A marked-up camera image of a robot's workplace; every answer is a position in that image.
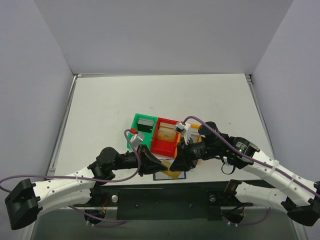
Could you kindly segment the black card holder wallet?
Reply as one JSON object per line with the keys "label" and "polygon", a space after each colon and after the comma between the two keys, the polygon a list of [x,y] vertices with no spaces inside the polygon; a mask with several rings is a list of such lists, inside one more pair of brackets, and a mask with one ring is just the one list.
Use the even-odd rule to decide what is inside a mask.
{"label": "black card holder wallet", "polygon": [[164,181],[164,180],[181,180],[186,179],[185,171],[160,171],[153,174],[154,181]]}

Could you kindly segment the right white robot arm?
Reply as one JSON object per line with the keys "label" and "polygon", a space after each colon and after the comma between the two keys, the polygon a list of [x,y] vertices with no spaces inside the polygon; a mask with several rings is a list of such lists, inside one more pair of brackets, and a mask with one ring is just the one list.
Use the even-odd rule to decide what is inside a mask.
{"label": "right white robot arm", "polygon": [[177,144],[177,155],[170,171],[188,172],[199,160],[218,159],[233,170],[243,170],[271,185],[270,188],[260,187],[231,179],[222,195],[226,203],[257,204],[276,209],[307,227],[319,220],[319,182],[296,175],[249,140],[221,133],[212,121],[198,128],[199,142],[193,142],[189,123],[178,122],[174,130],[181,134],[181,141]]}

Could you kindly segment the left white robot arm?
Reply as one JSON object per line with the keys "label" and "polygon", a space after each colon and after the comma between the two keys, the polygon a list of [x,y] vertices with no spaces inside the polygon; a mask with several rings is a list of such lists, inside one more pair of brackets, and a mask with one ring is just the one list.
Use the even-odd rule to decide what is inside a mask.
{"label": "left white robot arm", "polygon": [[22,229],[36,221],[39,214],[70,205],[99,205],[103,193],[97,187],[115,182],[116,170],[135,169],[136,175],[149,175],[167,170],[146,145],[120,154],[112,147],[104,148],[96,160],[72,174],[32,182],[21,180],[5,198],[10,227]]}

